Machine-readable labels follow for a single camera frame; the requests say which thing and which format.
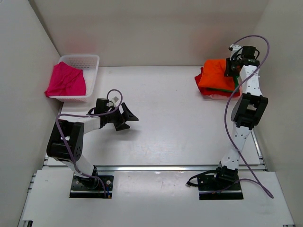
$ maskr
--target pile of cloth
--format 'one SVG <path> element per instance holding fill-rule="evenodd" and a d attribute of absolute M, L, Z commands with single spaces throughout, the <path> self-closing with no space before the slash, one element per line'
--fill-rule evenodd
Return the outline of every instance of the pile of cloth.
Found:
<path fill-rule="evenodd" d="M 226 77 L 226 59 L 207 60 L 201 73 L 195 77 L 196 84 L 204 96 L 214 99 L 226 99 L 230 97 L 234 89 L 239 85 L 237 77 Z M 237 91 L 233 97 L 237 98 L 241 91 Z"/>
<path fill-rule="evenodd" d="M 45 95 L 49 96 L 84 96 L 86 84 L 83 70 L 75 69 L 63 61 L 53 67 L 53 73 Z"/>

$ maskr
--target white wall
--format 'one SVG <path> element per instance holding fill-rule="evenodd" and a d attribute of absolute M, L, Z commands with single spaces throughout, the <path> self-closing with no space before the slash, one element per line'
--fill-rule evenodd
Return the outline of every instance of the white wall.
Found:
<path fill-rule="evenodd" d="M 44 91 L 59 54 L 27 0 L 0 0 L 0 226 L 17 226 L 58 103 Z"/>
<path fill-rule="evenodd" d="M 271 44 L 260 71 L 260 85 L 269 103 L 256 133 L 268 168 L 276 171 L 299 227 L 303 226 L 302 12 L 302 0 L 271 0 L 255 30 Z"/>
<path fill-rule="evenodd" d="M 101 66 L 201 65 L 251 34 L 268 0 L 32 0 L 61 55 Z"/>

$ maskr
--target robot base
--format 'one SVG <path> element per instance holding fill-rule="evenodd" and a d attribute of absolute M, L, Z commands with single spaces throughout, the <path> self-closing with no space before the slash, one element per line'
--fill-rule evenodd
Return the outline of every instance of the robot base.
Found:
<path fill-rule="evenodd" d="M 111 199 L 113 194 L 113 184 L 114 176 L 113 175 L 98 175 L 103 181 L 105 187 L 108 187 L 109 194 L 105 197 L 103 187 L 99 184 L 96 189 L 88 189 L 83 184 L 78 181 L 77 176 L 73 176 L 71 182 L 71 191 L 70 198 L 96 198 L 96 199 Z"/>
<path fill-rule="evenodd" d="M 220 184 L 213 175 L 198 177 L 199 199 L 200 200 L 243 200 L 240 182 L 235 183 L 227 190 L 220 193 L 202 194 L 201 192 L 221 190 L 228 185 Z"/>

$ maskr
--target white basket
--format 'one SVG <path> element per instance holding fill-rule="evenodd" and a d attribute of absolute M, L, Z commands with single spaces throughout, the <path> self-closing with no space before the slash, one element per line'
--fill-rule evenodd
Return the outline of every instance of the white basket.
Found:
<path fill-rule="evenodd" d="M 86 94 L 84 96 L 49 96 L 61 102 L 87 102 L 93 94 L 98 66 L 99 56 L 93 54 L 70 54 L 64 55 L 59 59 L 73 68 L 83 70 L 83 77 L 86 84 Z"/>

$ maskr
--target pink cloth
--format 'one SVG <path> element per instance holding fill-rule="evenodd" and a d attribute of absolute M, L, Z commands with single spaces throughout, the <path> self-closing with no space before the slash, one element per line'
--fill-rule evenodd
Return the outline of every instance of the pink cloth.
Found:
<path fill-rule="evenodd" d="M 63 61 L 53 67 L 53 73 L 45 95 L 84 96 L 86 94 L 83 70 L 74 69 Z"/>

